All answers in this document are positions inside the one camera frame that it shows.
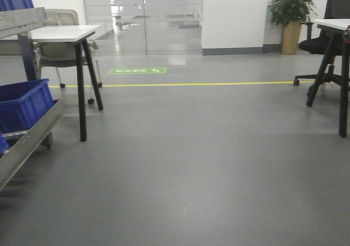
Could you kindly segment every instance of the chair backrest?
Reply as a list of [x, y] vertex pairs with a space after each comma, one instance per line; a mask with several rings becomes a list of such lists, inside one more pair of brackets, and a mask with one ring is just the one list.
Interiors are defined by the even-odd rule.
[[45, 9], [47, 20], [44, 26], [78, 25], [78, 14], [71, 9]]
[[[45, 9], [47, 20], [44, 26], [78, 25], [78, 14], [71, 9]], [[40, 58], [45, 60], [72, 60], [75, 59], [75, 49], [67, 43], [42, 43], [39, 46]]]
[[350, 19], [349, 0], [327, 0], [325, 19]]

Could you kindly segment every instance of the desk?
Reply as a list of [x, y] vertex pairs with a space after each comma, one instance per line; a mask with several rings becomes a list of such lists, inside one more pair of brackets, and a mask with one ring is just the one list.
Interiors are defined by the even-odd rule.
[[[79, 120], [80, 120], [80, 141], [87, 139], [86, 133], [86, 112], [85, 112], [85, 94], [84, 77], [82, 65], [82, 48], [84, 49], [87, 66], [91, 77], [92, 87], [94, 88], [96, 102], [99, 110], [103, 110], [100, 91], [97, 86], [96, 74], [92, 64], [90, 50], [88, 48], [87, 38], [95, 33], [99, 25], [79, 25], [79, 26], [45, 26], [31, 31], [29, 40], [36, 43], [46, 42], [68, 42], [75, 48], [75, 57], [77, 59], [77, 78], [78, 78], [78, 98], [79, 98]], [[26, 70], [27, 77], [36, 76], [35, 70]]]
[[[333, 35], [329, 41], [325, 55], [323, 56], [322, 64], [327, 62], [329, 59], [332, 47], [334, 46], [334, 34], [343, 35], [344, 31], [350, 25], [350, 19], [316, 19], [311, 20], [318, 27], [330, 31]], [[349, 98], [349, 51], [350, 44], [345, 40], [343, 41], [343, 53], [342, 53], [342, 67], [341, 67], [341, 83], [340, 83], [340, 111], [339, 111], [339, 135], [346, 137], [347, 135], [347, 113], [348, 113], [348, 98]], [[324, 71], [321, 68], [318, 71], [316, 80], [312, 86], [312, 90], [308, 96], [307, 106], [312, 106], [313, 100], [316, 96], [320, 81], [324, 75]]]

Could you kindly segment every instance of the chair armrest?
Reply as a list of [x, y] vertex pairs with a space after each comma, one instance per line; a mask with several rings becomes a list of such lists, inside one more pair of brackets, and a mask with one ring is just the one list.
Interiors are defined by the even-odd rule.
[[307, 27], [306, 39], [307, 40], [311, 39], [311, 32], [312, 32], [313, 22], [301, 22], [301, 24], [302, 25], [306, 25], [306, 27]]
[[92, 39], [89, 39], [89, 46], [93, 49], [98, 49], [98, 45], [96, 44], [96, 42]]

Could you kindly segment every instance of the wall baseboard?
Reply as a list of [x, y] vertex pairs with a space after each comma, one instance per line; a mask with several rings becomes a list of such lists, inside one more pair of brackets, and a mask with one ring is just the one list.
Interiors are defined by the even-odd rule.
[[281, 44], [269, 44], [262, 46], [262, 53], [280, 53], [281, 52]]
[[278, 53], [281, 50], [280, 44], [266, 44], [261, 48], [203, 48], [203, 56], [217, 55], [250, 55], [250, 54], [265, 54]]
[[263, 48], [203, 48], [203, 56], [262, 54]]

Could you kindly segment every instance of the black office chair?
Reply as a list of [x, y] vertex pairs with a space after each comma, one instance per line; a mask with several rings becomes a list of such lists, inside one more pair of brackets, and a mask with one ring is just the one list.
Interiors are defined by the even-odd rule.
[[[350, 19], [350, 7], [348, 0], [327, 0], [326, 10], [324, 14], [325, 19]], [[330, 36], [326, 30], [321, 30], [319, 37], [311, 39], [311, 22], [304, 23], [307, 25], [307, 39], [300, 42], [299, 48], [304, 51], [308, 51], [310, 54], [324, 55], [329, 44]], [[322, 77], [321, 84], [326, 82], [335, 82], [340, 85], [341, 76], [334, 74], [334, 59], [336, 56], [342, 55], [342, 36], [335, 34], [335, 44], [332, 48], [330, 57], [324, 64], [321, 64], [320, 71], [325, 72], [327, 66], [328, 71]], [[299, 79], [315, 79], [316, 74], [312, 75], [297, 75], [294, 78], [294, 85], [299, 85]], [[312, 86], [309, 88], [308, 96], [312, 90]]]

